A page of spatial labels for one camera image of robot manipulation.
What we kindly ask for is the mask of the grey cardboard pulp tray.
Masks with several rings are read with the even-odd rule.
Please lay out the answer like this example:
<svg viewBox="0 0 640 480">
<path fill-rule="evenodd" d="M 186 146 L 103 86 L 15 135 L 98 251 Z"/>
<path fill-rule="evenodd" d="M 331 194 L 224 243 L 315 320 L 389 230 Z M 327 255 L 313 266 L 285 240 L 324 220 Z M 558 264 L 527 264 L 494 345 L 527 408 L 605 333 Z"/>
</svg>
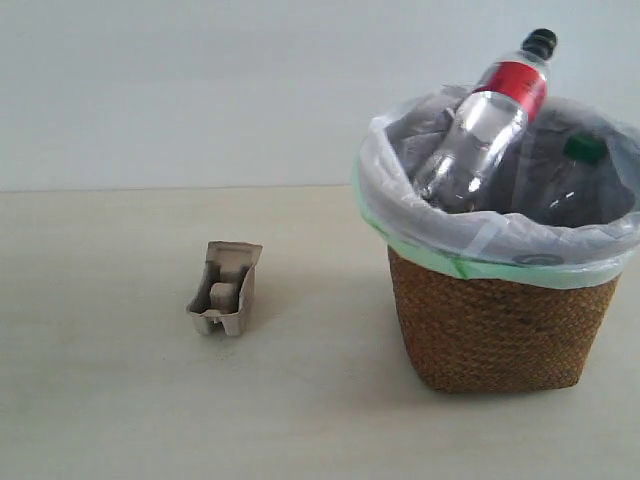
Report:
<svg viewBox="0 0 640 480">
<path fill-rule="evenodd" d="M 241 336 L 246 331 L 262 251 L 262 245 L 253 243 L 208 243 L 198 289 L 186 307 L 199 334 L 210 336 L 216 326 L 229 337 Z"/>
</svg>

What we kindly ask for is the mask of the translucent white-green bin liner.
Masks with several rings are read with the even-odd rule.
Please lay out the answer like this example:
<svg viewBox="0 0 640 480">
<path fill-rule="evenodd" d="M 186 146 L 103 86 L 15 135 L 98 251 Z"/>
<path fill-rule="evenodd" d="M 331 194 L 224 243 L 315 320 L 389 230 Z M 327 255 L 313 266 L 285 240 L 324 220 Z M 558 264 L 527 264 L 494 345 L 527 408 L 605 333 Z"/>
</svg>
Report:
<svg viewBox="0 0 640 480">
<path fill-rule="evenodd" d="M 579 102 L 552 97 L 506 152 L 479 211 L 449 215 L 410 184 L 451 122 L 466 88 L 401 103 L 375 117 L 356 159 L 353 185 L 363 219 L 403 258 L 457 279 L 501 279 L 556 290 L 601 285 L 639 249 L 639 132 Z M 600 189 L 615 218 L 577 228 L 537 222 L 540 198 L 567 138 L 578 131 L 608 146 L 612 182 Z"/>
</svg>

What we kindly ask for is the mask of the red-labelled black-capped soda bottle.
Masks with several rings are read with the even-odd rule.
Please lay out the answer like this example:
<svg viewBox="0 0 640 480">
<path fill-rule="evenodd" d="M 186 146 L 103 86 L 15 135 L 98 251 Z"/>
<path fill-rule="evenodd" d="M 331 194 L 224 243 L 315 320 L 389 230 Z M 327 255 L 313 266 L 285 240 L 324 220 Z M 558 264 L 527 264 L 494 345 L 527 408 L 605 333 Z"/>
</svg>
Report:
<svg viewBox="0 0 640 480">
<path fill-rule="evenodd" d="M 494 62 L 453 113 L 448 132 L 412 177 L 416 194 L 434 208 L 476 210 L 507 149 L 544 103 L 548 62 L 558 40 L 533 30 L 520 48 Z"/>
</svg>

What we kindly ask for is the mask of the woven brown wicker basket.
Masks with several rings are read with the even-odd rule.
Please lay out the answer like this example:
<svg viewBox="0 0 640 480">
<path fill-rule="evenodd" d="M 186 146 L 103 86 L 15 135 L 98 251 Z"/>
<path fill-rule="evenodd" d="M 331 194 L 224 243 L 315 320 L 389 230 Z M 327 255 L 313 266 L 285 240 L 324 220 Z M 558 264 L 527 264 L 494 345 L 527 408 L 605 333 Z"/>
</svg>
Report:
<svg viewBox="0 0 640 480">
<path fill-rule="evenodd" d="M 618 283 L 555 290 L 462 280 L 387 253 L 409 361 L 427 386 L 446 393 L 576 385 Z"/>
</svg>

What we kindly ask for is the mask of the green-capped clear water bottle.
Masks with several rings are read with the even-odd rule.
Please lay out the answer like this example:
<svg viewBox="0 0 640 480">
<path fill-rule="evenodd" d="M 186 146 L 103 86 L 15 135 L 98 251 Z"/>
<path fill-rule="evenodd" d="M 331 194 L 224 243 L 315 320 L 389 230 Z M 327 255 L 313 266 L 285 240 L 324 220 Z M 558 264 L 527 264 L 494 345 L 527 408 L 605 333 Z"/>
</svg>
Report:
<svg viewBox="0 0 640 480">
<path fill-rule="evenodd" d="M 571 134 L 540 198 L 537 222 L 568 228 L 606 224 L 615 218 L 600 189 L 612 182 L 606 141 L 582 130 Z"/>
</svg>

